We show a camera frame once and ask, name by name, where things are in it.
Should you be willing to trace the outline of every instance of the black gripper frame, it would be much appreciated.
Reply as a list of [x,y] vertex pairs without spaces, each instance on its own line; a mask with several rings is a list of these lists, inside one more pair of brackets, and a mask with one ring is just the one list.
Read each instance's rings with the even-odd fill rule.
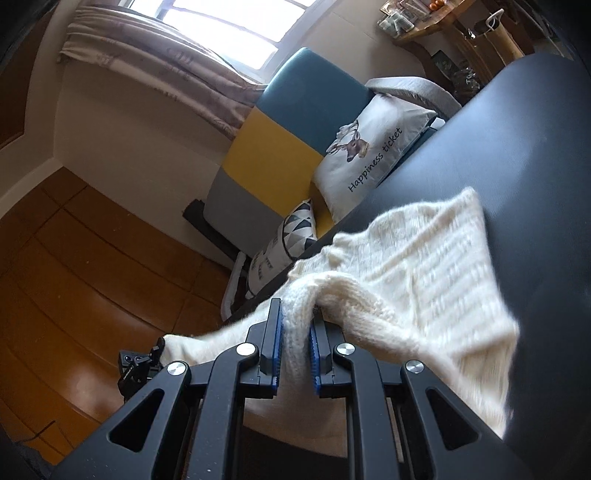
[[148,355],[130,350],[119,352],[118,365],[121,377],[117,382],[117,387],[124,401],[133,397],[140,388],[162,370],[160,356],[164,351],[164,345],[164,339],[160,337]]
[[[280,354],[281,315],[280,300],[272,299],[267,321],[248,331],[251,345],[206,364],[163,368],[65,457],[51,480],[236,478],[244,401],[277,392],[272,359]],[[129,353],[126,359],[122,352],[123,372],[134,360],[147,364],[140,360],[148,356]]]
[[351,480],[532,479],[509,447],[422,363],[390,364],[357,345],[348,355],[340,353],[343,332],[325,322],[318,308],[310,342],[318,353],[316,392],[346,399]]

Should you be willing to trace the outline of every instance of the window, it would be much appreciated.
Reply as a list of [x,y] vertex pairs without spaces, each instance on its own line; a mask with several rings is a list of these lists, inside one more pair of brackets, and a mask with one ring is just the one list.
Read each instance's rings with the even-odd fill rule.
[[268,82],[335,0],[123,0]]

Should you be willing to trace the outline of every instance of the white knit sweater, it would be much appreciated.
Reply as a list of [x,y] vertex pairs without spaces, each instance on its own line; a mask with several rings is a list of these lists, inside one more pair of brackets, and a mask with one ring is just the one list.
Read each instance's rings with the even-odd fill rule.
[[[367,230],[338,233],[299,260],[276,292],[284,312],[281,382],[273,400],[247,400],[244,424],[283,442],[346,455],[344,401],[314,395],[312,308],[347,341],[402,363],[419,359],[499,436],[518,326],[497,288],[482,208],[473,189],[441,203],[385,212]],[[214,360],[267,318],[269,300],[238,323],[197,339],[168,335],[162,362]]]

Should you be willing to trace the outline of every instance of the white pillow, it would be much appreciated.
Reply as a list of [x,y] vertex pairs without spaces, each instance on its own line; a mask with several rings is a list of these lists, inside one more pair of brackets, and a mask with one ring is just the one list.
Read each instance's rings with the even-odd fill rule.
[[253,257],[248,270],[246,298],[259,293],[260,289],[317,240],[312,201],[308,199],[285,217],[273,240]]
[[340,128],[312,177],[335,223],[394,168],[435,116],[433,110],[378,93],[355,122]]

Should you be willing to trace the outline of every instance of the curtain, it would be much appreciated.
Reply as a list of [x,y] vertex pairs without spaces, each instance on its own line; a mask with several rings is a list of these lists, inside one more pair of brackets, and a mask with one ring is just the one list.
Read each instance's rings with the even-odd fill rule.
[[231,140],[266,87],[175,28],[129,10],[79,7],[60,54],[184,103]]

